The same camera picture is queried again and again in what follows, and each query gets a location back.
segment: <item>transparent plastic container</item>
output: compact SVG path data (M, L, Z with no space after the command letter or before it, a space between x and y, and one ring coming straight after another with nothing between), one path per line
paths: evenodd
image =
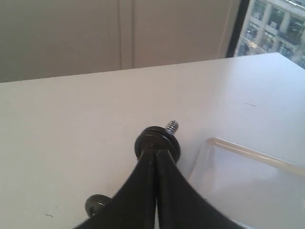
M305 228L303 167L212 138L198 154L189 182L245 228Z

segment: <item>table surface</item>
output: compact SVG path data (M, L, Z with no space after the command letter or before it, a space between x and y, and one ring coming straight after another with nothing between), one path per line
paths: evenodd
M151 125L179 122L188 178L219 137L305 165L305 71L280 54L0 83L0 224L69 229L113 196Z

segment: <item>cabinet door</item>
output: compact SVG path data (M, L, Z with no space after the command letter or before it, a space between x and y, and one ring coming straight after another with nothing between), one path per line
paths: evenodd
M0 82L121 68L114 0L3 0L0 31Z
M224 58L239 4L133 0L133 67Z

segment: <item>threaded screw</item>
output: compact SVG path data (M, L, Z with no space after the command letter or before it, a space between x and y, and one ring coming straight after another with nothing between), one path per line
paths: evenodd
M167 124L165 129L171 134L174 134L178 130L178 128L179 128L178 122L176 120L172 120L169 122L169 124Z

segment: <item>building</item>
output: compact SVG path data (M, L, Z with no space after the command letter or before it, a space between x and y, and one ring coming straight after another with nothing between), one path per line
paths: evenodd
M305 0L250 0L235 56L267 52L305 69Z

